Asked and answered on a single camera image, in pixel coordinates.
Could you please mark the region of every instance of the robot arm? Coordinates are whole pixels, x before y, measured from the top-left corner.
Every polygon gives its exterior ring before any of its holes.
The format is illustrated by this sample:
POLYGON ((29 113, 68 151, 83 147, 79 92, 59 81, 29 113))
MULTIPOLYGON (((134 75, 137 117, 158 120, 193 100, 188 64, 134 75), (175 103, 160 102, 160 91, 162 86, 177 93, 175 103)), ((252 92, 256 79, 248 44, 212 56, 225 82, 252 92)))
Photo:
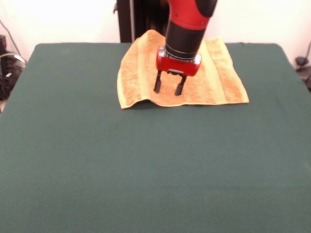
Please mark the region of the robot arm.
POLYGON ((187 76, 194 76, 201 64, 197 54, 209 19, 217 0, 168 0, 170 20, 166 33, 166 44, 158 50, 156 67, 158 75, 155 92, 160 91, 161 72, 182 77, 176 95, 181 95, 187 76))

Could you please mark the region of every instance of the towel fold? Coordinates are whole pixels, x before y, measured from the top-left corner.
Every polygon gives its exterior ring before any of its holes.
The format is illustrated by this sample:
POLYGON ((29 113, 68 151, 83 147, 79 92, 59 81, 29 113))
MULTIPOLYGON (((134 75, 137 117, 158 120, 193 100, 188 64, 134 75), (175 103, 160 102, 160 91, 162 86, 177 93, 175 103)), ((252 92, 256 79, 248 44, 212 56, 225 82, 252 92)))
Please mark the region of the towel fold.
POLYGON ((117 81, 122 109, 143 100, 163 107, 249 103, 229 51, 220 37, 202 41, 199 48, 201 66, 194 77, 187 78, 182 95, 175 95, 181 77, 166 72, 162 72, 160 93, 155 93, 156 53, 164 44, 165 37, 149 30, 132 44, 123 57, 117 81))

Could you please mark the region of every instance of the white wall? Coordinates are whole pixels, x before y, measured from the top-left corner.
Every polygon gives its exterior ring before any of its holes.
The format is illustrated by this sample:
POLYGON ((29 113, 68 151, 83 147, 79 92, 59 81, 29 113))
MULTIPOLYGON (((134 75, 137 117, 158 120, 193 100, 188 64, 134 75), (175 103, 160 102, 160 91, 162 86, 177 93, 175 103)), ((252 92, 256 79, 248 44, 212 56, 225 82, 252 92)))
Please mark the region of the white wall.
MULTIPOLYGON (((38 43, 119 42, 115 2, 0 0, 0 17, 29 58, 38 43)), ((226 42, 278 43, 294 63, 311 40, 311 0, 219 0, 206 37, 218 35, 226 42)))
POLYGON ((226 42, 277 43, 294 64, 311 41, 311 0, 219 0, 206 37, 218 35, 226 42))
MULTIPOLYGON (((0 18, 27 59, 36 44, 120 42, 116 0, 0 0, 0 18)), ((13 46, 7 38, 9 49, 13 46)))

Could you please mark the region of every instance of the green tablecloth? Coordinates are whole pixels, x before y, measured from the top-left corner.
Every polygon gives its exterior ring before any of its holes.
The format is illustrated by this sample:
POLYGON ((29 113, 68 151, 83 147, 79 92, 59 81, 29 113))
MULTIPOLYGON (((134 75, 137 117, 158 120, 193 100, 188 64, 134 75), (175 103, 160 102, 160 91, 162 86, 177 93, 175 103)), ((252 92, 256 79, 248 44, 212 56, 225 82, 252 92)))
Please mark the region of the green tablecloth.
POLYGON ((121 110, 128 44, 36 47, 0 117, 1 233, 310 233, 311 95, 228 44, 250 104, 121 110))

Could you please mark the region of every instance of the orange towel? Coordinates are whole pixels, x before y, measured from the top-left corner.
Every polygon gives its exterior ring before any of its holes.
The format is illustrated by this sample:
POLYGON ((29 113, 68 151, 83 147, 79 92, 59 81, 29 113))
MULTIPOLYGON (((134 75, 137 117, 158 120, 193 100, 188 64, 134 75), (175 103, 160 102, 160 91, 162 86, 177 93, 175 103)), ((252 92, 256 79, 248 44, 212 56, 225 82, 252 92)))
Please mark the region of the orange towel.
POLYGON ((181 77, 166 72, 162 72, 160 93, 155 93, 156 53, 157 48, 164 44, 165 37, 149 30, 125 54, 118 73, 118 97, 122 109, 143 100, 163 107, 249 103, 247 92, 221 38, 202 41, 200 69, 194 77, 187 78, 182 95, 175 96, 181 77))

